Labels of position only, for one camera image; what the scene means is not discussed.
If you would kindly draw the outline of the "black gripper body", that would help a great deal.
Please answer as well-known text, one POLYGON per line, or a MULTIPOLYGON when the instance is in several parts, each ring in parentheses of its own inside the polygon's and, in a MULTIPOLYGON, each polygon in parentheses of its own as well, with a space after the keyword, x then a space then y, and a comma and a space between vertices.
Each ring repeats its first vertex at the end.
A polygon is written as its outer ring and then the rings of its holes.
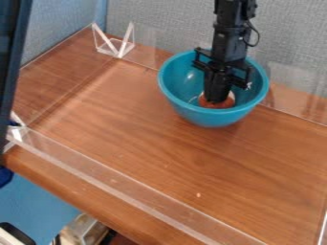
POLYGON ((195 48, 193 68, 199 69, 203 73, 205 70, 215 72, 215 85, 213 90, 217 90, 217 74, 225 73, 229 77, 231 87, 236 86, 243 90, 251 87, 252 79, 252 66, 244 59, 220 62, 211 57, 211 51, 195 48))

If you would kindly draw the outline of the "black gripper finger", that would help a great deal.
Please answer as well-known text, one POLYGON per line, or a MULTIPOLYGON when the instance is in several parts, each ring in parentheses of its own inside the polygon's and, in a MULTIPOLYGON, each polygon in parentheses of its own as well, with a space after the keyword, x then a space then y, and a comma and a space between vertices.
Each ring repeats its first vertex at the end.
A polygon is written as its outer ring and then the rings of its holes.
POLYGON ((225 101, 231 90, 229 77, 225 73, 217 74, 217 102, 225 101))
POLYGON ((212 70, 204 71, 204 98, 207 101, 212 101, 212 91, 215 85, 215 72, 212 70))

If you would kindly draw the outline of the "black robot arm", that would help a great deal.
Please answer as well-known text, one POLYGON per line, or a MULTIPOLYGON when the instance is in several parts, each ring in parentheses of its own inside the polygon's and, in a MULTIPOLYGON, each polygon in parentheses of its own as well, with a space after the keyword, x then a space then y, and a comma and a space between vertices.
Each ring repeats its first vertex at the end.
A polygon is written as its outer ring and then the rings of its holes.
POLYGON ((193 67, 203 71, 203 92, 199 104, 207 108, 227 108, 233 86, 247 90, 251 86, 253 67, 245 57, 251 34, 256 28, 251 23, 257 8, 256 0, 215 0, 216 20, 213 22, 212 48, 193 49, 193 67))

